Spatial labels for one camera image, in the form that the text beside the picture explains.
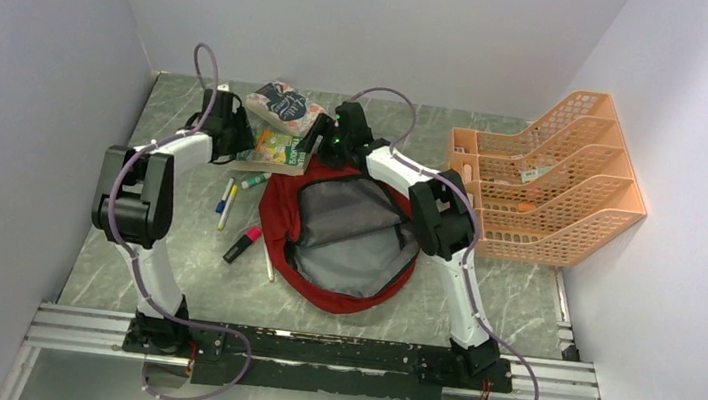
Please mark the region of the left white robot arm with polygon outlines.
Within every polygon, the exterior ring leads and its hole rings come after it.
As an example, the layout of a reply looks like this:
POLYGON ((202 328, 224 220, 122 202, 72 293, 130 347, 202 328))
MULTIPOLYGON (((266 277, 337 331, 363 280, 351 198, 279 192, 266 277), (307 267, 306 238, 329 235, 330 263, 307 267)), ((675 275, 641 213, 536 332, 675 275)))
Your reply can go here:
POLYGON ((242 100, 224 85, 207 88, 203 105, 170 137, 107 149, 91 207, 94 228, 124 256, 137 293, 132 330, 165 356, 184 352, 191 330, 186 298, 170 266, 167 235, 176 178, 233 162, 254 146, 242 100))

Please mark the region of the red backpack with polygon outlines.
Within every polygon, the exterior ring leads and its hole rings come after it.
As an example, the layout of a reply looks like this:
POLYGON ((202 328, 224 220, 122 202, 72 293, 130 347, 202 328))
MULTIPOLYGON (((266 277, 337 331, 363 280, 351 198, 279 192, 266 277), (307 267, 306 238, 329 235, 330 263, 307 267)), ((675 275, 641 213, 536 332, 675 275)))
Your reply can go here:
POLYGON ((258 209, 274 270, 310 304, 346 315, 386 302, 416 270, 411 208, 386 183, 313 159, 302 175, 270 178, 258 209))

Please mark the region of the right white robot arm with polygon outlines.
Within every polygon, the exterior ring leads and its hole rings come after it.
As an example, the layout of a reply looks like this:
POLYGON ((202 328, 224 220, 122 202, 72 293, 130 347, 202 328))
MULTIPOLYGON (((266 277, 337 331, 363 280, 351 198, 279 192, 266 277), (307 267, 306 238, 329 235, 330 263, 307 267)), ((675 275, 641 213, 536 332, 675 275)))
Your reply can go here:
POLYGON ((451 374, 463 388, 487 379, 500 358, 474 274, 479 226, 460 174, 431 170, 374 138, 361 104, 343 102, 335 116, 319 114, 301 149, 337 168, 351 165, 410 202, 420 249, 435 263, 450 306, 451 374))

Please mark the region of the green paperback book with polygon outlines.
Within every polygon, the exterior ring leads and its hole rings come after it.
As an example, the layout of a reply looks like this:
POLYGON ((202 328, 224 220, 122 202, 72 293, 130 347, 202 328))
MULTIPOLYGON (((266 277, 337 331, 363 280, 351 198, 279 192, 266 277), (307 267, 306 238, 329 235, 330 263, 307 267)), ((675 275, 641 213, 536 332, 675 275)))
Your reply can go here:
POLYGON ((303 175, 309 164, 309 155, 302 151, 301 140, 300 137, 274 130, 262 130, 256 146, 239 153, 229 166, 236 171, 303 175))

